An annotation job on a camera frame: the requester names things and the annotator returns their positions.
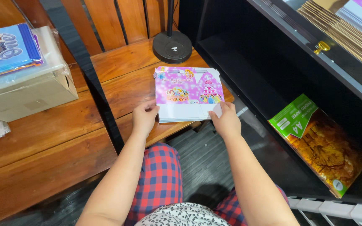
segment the black shelf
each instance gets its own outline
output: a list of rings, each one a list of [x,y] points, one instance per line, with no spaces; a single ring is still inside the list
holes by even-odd
[[[279,144],[269,153],[255,153],[274,182],[287,195],[337,200],[267,120],[305,93],[362,145],[362,101],[266,18],[255,19],[255,24],[238,24],[239,29],[201,40],[195,48]],[[362,203],[362,174],[339,200]]]

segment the wooden chair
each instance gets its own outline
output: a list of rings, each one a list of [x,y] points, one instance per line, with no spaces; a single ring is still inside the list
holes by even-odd
[[[48,2],[0,0],[0,27],[28,22],[34,28],[54,28],[59,19],[44,10]],[[112,134],[112,126],[107,127],[111,138],[126,141],[133,108],[154,98],[154,68],[169,65],[153,55],[151,39],[165,30],[167,0],[84,0],[85,6],[81,0],[53,2],[62,4],[72,23],[57,29],[79,99],[9,123],[12,132],[0,139],[0,220],[108,169],[120,148],[114,150],[107,134],[110,115],[102,105],[107,104],[119,129],[119,134]],[[176,4],[174,24],[178,24],[178,11]],[[78,64],[76,49],[68,49],[67,25],[76,29],[90,63],[78,60]],[[178,66],[208,67],[195,50]],[[226,88],[224,96],[234,100]],[[146,145],[200,125],[156,123]]]

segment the plaid pajama pants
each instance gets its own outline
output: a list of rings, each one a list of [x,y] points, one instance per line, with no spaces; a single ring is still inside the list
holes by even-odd
[[[283,190],[279,188],[279,191],[288,203]],[[144,153],[138,186],[125,226],[135,225],[161,206],[182,202],[182,171],[177,150],[163,143],[149,147]],[[214,212],[232,226],[247,225],[234,189]]]

